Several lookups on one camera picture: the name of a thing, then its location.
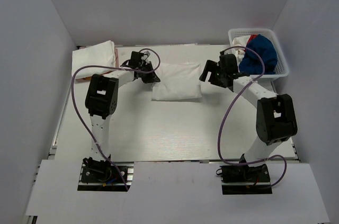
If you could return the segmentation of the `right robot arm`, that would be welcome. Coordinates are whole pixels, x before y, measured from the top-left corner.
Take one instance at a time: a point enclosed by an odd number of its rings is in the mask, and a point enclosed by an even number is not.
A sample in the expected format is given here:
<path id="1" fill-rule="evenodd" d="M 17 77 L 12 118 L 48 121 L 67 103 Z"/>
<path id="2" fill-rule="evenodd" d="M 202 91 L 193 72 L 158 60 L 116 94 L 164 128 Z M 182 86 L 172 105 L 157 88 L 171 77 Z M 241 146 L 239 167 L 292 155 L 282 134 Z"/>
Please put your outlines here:
<path id="1" fill-rule="evenodd" d="M 236 94 L 222 124 L 240 97 L 256 108 L 256 138 L 238 163 L 240 177 L 246 181 L 253 180 L 258 175 L 257 166 L 272 158 L 274 150 L 298 131 L 292 97 L 268 91 L 258 83 L 258 78 L 241 73 L 236 57 L 231 53 L 220 55 L 219 61 L 207 60 L 199 80 L 228 88 Z"/>

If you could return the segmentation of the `white cartoon-print t-shirt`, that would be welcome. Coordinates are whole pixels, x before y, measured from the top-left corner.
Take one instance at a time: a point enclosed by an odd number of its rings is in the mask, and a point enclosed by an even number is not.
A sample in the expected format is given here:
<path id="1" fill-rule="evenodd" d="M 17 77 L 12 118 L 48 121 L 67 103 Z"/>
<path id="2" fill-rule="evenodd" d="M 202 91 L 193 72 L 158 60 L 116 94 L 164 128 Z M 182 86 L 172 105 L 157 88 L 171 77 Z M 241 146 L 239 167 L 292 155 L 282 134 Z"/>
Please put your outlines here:
<path id="1" fill-rule="evenodd" d="M 184 101 L 202 97 L 199 63 L 166 64 L 156 70 L 160 81 L 153 84 L 153 101 Z"/>

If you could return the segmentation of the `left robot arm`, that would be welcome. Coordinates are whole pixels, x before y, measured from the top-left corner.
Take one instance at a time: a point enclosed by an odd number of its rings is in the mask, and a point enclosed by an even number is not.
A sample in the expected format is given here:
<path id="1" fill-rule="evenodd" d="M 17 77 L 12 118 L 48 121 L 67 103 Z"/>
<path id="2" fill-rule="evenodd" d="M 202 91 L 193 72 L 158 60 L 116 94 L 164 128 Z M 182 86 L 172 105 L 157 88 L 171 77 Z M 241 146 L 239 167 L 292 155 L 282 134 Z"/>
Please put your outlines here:
<path id="1" fill-rule="evenodd" d="M 92 157 L 100 156 L 103 160 L 110 158 L 109 127 L 111 116 L 117 108 L 119 88 L 138 79 L 145 84 L 160 82 L 156 69 L 148 59 L 152 52 L 148 48 L 133 51 L 120 70 L 114 70 L 106 76 L 92 76 L 85 99 L 91 120 L 91 135 L 94 136 Z"/>

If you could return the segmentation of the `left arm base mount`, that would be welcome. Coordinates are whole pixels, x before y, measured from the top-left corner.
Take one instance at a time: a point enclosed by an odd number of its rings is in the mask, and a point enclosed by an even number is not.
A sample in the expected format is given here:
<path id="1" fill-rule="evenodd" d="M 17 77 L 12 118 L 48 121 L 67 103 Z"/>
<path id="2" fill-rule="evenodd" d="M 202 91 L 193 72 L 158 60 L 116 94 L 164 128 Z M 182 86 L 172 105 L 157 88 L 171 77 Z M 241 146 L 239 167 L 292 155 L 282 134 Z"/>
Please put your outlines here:
<path id="1" fill-rule="evenodd" d="M 131 186 L 133 166 L 118 165 L 117 169 L 106 160 L 94 160 L 92 157 L 84 158 L 79 176 L 78 191 L 87 192 L 127 192 Z"/>

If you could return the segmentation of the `blue t-shirt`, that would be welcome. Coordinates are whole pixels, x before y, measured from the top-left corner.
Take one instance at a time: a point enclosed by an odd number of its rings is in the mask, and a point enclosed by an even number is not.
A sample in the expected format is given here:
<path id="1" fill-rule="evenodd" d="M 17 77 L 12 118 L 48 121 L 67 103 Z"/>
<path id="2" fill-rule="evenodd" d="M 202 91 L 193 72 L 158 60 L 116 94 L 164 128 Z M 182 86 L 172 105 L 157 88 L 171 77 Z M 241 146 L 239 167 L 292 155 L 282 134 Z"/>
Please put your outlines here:
<path id="1" fill-rule="evenodd" d="M 272 42 L 268 38 L 258 34 L 250 39 L 246 47 L 255 51 L 261 57 L 265 66 L 265 75 L 275 74 L 274 70 L 278 63 L 278 56 Z M 256 54 L 246 49 L 244 58 L 239 64 L 239 70 L 250 75 L 259 75 L 262 73 L 262 64 Z"/>

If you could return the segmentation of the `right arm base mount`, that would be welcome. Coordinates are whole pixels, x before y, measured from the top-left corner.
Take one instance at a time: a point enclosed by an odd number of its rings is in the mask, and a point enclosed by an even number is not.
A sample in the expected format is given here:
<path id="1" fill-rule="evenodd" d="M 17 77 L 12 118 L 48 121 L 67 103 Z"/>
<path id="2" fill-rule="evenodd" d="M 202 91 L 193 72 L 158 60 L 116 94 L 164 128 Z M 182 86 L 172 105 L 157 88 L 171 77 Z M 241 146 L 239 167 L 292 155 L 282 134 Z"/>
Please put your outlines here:
<path id="1" fill-rule="evenodd" d="M 256 167 L 224 165 L 216 170 L 216 175 L 221 178 L 223 195 L 272 194 L 266 164 Z"/>

